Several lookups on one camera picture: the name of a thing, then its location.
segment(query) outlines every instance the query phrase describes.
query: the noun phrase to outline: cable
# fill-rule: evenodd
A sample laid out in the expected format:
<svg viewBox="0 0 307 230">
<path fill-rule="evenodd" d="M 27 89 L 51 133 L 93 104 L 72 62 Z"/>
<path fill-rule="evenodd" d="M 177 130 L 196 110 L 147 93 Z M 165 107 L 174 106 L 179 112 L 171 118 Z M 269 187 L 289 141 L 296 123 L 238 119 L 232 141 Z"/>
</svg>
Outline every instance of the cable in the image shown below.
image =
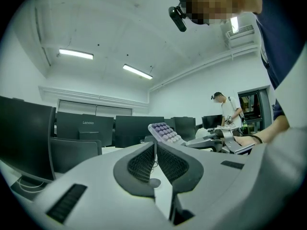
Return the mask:
<svg viewBox="0 0 307 230">
<path fill-rule="evenodd" d="M 41 184 L 41 185 L 38 185 L 38 186 L 26 186 L 26 185 L 20 183 L 20 182 L 21 182 L 21 179 L 22 179 L 22 177 L 20 177 L 20 178 L 19 178 L 19 181 L 17 180 L 16 182 L 19 183 L 19 185 L 24 186 L 24 187 L 28 187 L 28 188 L 37 188 L 37 187 L 40 187 L 42 184 L 44 184 L 44 183 L 42 182 L 42 184 Z"/>
<path fill-rule="evenodd" d="M 159 164 L 158 164 L 158 161 L 155 161 L 154 163 L 157 163 L 157 165 L 156 165 L 156 166 L 153 166 L 153 168 L 158 167 L 158 165 L 159 165 Z"/>
<path fill-rule="evenodd" d="M 244 135 L 244 134 L 241 133 L 240 131 L 239 131 L 239 133 L 240 133 L 242 136 L 254 137 L 254 138 L 256 138 L 256 139 L 260 142 L 260 144 L 263 144 L 263 141 L 262 141 L 261 138 L 259 138 L 258 136 L 255 136 L 255 135 Z"/>
<path fill-rule="evenodd" d="M 26 193 L 30 193 L 30 194 L 36 194 L 36 193 L 39 193 L 39 192 L 42 192 L 42 191 L 44 191 L 44 189 L 43 189 L 43 190 L 40 190 L 40 191 L 36 191 L 36 192 L 30 192 L 30 191 L 24 190 L 24 189 L 23 189 L 23 188 L 21 187 L 21 184 L 20 184 L 20 182 L 18 182 L 18 185 L 19 185 L 19 187 L 20 187 L 20 189 L 21 189 L 21 190 L 25 191 Z"/>
</svg>

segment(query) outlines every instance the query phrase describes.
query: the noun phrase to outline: keyboard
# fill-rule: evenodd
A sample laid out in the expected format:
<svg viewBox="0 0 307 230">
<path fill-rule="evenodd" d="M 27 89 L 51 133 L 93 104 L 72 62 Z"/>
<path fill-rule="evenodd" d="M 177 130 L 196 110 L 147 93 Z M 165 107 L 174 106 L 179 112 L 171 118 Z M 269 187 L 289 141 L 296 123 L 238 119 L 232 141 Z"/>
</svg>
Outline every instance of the keyboard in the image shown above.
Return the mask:
<svg viewBox="0 0 307 230">
<path fill-rule="evenodd" d="M 178 145 L 186 143 L 167 123 L 156 123 L 148 126 L 150 133 L 157 141 L 170 142 Z"/>
</svg>

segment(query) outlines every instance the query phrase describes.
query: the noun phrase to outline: ceiling light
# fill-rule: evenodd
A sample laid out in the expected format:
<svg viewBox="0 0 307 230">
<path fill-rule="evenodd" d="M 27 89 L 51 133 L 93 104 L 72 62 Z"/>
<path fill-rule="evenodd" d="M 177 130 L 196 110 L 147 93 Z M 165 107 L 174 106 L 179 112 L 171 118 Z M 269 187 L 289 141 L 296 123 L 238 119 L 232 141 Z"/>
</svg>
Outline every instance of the ceiling light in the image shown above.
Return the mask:
<svg viewBox="0 0 307 230">
<path fill-rule="evenodd" d="M 230 21 L 231 21 L 232 32 L 237 33 L 239 31 L 238 17 L 231 18 Z"/>
<path fill-rule="evenodd" d="M 144 73 L 144 72 L 142 72 L 140 70 L 137 70 L 137 69 L 135 69 L 133 67 L 130 67 L 130 66 L 126 65 L 126 64 L 124 65 L 123 69 L 131 71 L 131 72 L 133 72 L 135 74 L 138 74 L 138 75 L 140 75 L 142 77 L 145 77 L 147 79 L 152 79 L 153 78 L 152 76 L 150 76 L 150 75 L 148 75 L 148 74 L 146 74 L 146 73 Z"/>
<path fill-rule="evenodd" d="M 94 59 L 93 54 L 84 53 L 84 52 L 81 52 L 81 51 L 60 48 L 59 52 L 61 54 L 64 54 L 64 55 L 78 56 L 78 57 L 82 57 L 82 58 L 86 58 L 86 59 Z"/>
</svg>

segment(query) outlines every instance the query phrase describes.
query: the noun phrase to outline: black monitor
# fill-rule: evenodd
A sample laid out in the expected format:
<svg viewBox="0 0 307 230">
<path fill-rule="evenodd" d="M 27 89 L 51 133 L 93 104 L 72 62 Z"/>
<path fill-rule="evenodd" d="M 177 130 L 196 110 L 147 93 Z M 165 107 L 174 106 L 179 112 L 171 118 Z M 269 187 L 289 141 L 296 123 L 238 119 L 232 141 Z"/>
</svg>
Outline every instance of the black monitor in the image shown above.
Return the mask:
<svg viewBox="0 0 307 230">
<path fill-rule="evenodd" d="M 223 115 L 213 115 L 202 117 L 202 125 L 205 129 L 216 128 L 222 124 Z"/>
<path fill-rule="evenodd" d="M 112 144 L 114 118 L 57 112 L 57 137 L 74 140 L 100 140 Z"/>
<path fill-rule="evenodd" d="M 164 117 L 116 116 L 115 146 L 126 148 L 137 145 L 150 136 L 149 124 L 163 123 Z"/>
<path fill-rule="evenodd" d="M 100 140 L 103 147 L 112 144 L 113 121 L 112 117 L 81 115 L 79 125 L 79 139 Z"/>
<path fill-rule="evenodd" d="M 57 137 L 79 139 L 80 114 L 57 112 Z"/>
<path fill-rule="evenodd" d="M 52 182 L 50 137 L 55 108 L 0 96 L 0 110 L 0 159 L 23 175 L 18 180 L 22 184 Z M 16 182 L 12 190 L 19 187 Z"/>
<path fill-rule="evenodd" d="M 175 130 L 185 141 L 195 139 L 196 120 L 194 117 L 174 117 Z"/>
<path fill-rule="evenodd" d="M 172 129 L 175 129 L 174 118 L 165 118 L 164 122 L 166 122 Z"/>
</svg>

